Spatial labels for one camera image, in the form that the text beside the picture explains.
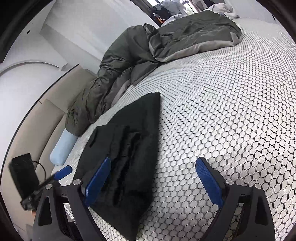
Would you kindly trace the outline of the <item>dark grey duvet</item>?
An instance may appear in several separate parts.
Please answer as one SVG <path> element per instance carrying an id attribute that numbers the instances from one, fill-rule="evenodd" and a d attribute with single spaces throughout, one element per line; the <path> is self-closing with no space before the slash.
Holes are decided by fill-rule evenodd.
<path id="1" fill-rule="evenodd" d="M 127 28 L 107 49 L 97 77 L 68 109 L 65 128 L 81 136 L 109 110 L 130 85 L 136 85 L 163 63 L 194 54 L 234 47 L 241 29 L 226 16 L 206 10 L 155 28 Z"/>

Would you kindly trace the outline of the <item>beige padded headboard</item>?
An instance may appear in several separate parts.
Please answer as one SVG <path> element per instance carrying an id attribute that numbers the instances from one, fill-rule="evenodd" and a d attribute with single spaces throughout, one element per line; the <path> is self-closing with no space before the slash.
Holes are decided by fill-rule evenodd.
<path id="1" fill-rule="evenodd" d="M 21 197 L 9 172 L 12 158 L 30 153 L 38 164 L 36 174 L 40 181 L 52 173 L 54 165 L 49 156 L 65 128 L 68 108 L 83 87 L 96 74 L 76 65 L 60 77 L 33 105 L 19 125 L 6 153 L 1 175 L 1 194 L 15 229 L 24 234 L 34 222 L 29 211 L 21 207 Z"/>

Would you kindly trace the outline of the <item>light blue pillow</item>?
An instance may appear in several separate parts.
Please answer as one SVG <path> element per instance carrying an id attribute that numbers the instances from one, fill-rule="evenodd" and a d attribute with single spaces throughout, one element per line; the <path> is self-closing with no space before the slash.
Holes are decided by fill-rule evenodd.
<path id="1" fill-rule="evenodd" d="M 64 129 L 58 142 L 56 143 L 50 154 L 51 163 L 55 166 L 63 166 L 67 160 L 67 157 L 71 153 L 77 139 L 77 136 Z"/>

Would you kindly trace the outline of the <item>black pants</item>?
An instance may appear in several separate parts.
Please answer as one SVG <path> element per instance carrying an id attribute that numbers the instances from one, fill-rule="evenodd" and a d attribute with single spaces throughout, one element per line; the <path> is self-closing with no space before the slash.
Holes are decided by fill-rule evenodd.
<path id="1" fill-rule="evenodd" d="M 152 201 L 158 159 L 159 93 L 149 93 L 98 126 L 80 156 L 74 179 L 92 178 L 102 162 L 111 168 L 91 208 L 126 240 L 136 240 Z"/>

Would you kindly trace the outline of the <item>white patterned mattress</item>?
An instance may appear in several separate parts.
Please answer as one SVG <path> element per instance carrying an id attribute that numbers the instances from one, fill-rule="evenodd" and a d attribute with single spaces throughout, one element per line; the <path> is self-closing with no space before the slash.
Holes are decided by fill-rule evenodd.
<path id="1" fill-rule="evenodd" d="M 160 66 L 96 121 L 161 95 L 153 201 L 139 240 L 199 240 L 217 213 L 195 171 L 205 157 L 238 185 L 261 185 L 276 240 L 295 225 L 295 42 L 280 24 L 236 19 L 242 42 Z"/>

